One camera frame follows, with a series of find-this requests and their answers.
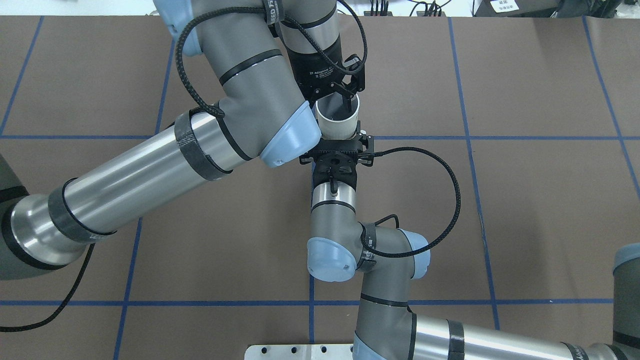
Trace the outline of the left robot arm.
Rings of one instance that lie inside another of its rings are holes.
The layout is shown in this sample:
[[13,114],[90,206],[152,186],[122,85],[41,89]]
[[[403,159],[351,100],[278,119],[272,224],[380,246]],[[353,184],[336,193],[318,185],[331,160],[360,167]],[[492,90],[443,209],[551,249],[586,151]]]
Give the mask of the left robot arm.
[[322,132],[310,102],[345,75],[334,0],[156,0],[176,62],[204,54],[225,97],[50,194],[29,194],[1,160],[1,278],[57,271],[86,246],[260,158],[278,167]]

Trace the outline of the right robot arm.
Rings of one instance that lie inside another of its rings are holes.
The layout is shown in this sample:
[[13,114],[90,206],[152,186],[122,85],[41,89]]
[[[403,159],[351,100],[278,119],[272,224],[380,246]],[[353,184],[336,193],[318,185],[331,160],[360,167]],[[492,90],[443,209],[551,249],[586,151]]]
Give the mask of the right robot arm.
[[455,194],[454,214],[435,240],[399,227],[355,218],[355,167],[387,152],[312,150],[302,164],[314,163],[311,238],[307,268],[317,280],[350,280],[363,273],[352,357],[355,360],[637,360],[639,358],[639,244],[620,248],[614,265],[614,326],[610,344],[582,347],[552,342],[416,314],[410,309],[410,283],[425,276],[431,256],[457,223],[461,194],[452,168],[438,155],[413,151],[441,164]]

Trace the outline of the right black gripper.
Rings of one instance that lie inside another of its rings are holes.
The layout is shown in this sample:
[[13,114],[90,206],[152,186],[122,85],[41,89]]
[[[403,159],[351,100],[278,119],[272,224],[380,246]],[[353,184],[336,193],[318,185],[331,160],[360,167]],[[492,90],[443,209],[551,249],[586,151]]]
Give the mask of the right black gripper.
[[358,175],[356,166],[358,161],[343,152],[320,153],[313,157],[314,169],[312,173],[313,187],[323,183],[338,185],[338,182],[357,189]]

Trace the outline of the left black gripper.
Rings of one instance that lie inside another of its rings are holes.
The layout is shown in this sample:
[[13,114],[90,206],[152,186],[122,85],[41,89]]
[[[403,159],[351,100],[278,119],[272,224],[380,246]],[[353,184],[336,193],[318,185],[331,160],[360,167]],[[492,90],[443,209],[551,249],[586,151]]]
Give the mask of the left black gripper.
[[343,107],[352,112],[357,83],[343,82],[345,75],[328,64],[320,53],[302,54],[291,49],[290,65],[295,82],[311,109],[320,98],[338,92],[342,96]]

